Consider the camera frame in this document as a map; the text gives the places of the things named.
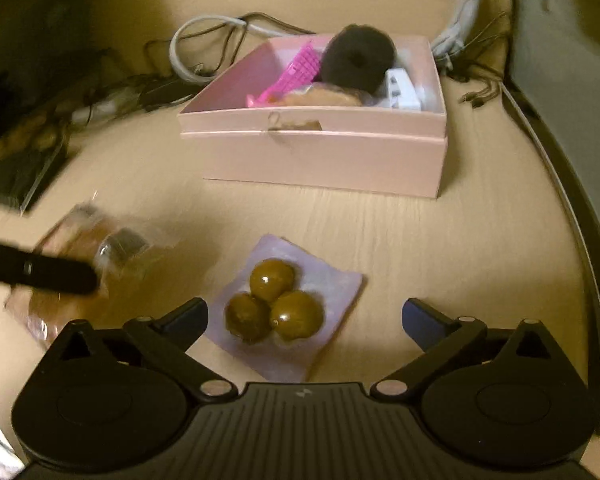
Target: glossy brown sphere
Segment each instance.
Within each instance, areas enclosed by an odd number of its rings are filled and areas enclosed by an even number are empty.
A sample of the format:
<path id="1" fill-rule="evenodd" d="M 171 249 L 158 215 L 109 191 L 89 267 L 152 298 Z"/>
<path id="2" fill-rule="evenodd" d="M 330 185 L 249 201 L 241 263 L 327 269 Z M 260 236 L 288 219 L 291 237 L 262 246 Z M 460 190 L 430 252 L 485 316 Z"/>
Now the glossy brown sphere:
<path id="1" fill-rule="evenodd" d="M 270 309 L 264 301 L 240 292 L 224 308 L 226 329 L 245 343 L 257 343 L 271 332 Z"/>
<path id="2" fill-rule="evenodd" d="M 292 266 L 282 260 L 270 259 L 257 264 L 249 278 L 251 293 L 267 303 L 291 290 L 296 280 Z"/>
<path id="3" fill-rule="evenodd" d="M 270 322 L 285 341 L 311 337 L 324 323 L 324 309 L 311 295 L 294 290 L 280 296 L 271 307 Z"/>

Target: black sponge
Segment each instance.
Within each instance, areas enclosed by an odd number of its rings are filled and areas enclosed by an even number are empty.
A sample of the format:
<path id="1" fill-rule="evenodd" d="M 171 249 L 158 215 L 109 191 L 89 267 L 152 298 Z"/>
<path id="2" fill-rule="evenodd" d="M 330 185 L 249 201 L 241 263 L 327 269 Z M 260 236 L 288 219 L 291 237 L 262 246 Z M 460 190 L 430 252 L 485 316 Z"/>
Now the black sponge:
<path id="1" fill-rule="evenodd" d="M 394 61 L 394 42 L 384 32 L 369 25 L 349 25 L 327 45 L 320 78 L 325 83 L 374 94 Z"/>

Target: screw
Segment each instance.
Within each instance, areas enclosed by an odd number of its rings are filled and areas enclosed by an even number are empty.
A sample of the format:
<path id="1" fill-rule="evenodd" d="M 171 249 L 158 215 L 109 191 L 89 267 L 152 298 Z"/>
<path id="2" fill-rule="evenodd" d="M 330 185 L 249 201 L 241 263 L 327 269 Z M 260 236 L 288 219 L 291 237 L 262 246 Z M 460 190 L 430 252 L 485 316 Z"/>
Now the screw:
<path id="1" fill-rule="evenodd" d="M 234 386 L 229 381 L 213 379 L 205 381 L 200 386 L 200 391 L 207 397 L 221 397 L 228 394 Z"/>
<path id="2" fill-rule="evenodd" d="M 376 391 L 388 397 L 397 397 L 405 394 L 409 387 L 402 381 L 386 379 L 376 384 Z"/>

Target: purple paper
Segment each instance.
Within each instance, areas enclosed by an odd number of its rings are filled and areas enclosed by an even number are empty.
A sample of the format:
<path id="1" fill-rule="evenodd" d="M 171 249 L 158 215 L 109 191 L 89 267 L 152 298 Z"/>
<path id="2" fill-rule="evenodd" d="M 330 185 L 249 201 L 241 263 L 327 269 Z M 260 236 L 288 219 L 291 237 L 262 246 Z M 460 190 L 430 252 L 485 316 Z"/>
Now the purple paper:
<path id="1" fill-rule="evenodd" d="M 272 333 L 264 341 L 247 345 L 225 328 L 226 304 L 234 294 L 249 291 L 253 267 L 268 258 L 291 263 L 299 274 L 296 288 L 320 299 L 324 307 L 324 324 L 314 336 L 286 344 Z M 334 269 L 282 238 L 264 235 L 249 254 L 244 268 L 209 304 L 209 324 L 205 335 L 267 381 L 301 383 L 306 380 L 318 352 L 333 337 L 361 284 L 362 274 Z"/>

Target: white plastic device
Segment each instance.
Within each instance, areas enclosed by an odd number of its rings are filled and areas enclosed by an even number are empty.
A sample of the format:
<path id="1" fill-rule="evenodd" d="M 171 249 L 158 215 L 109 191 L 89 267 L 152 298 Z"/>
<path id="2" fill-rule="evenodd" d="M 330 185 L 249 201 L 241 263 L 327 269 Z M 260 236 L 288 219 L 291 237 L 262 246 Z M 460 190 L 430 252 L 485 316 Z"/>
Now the white plastic device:
<path id="1" fill-rule="evenodd" d="M 390 68 L 384 77 L 389 108 L 422 110 L 416 89 L 403 68 Z"/>

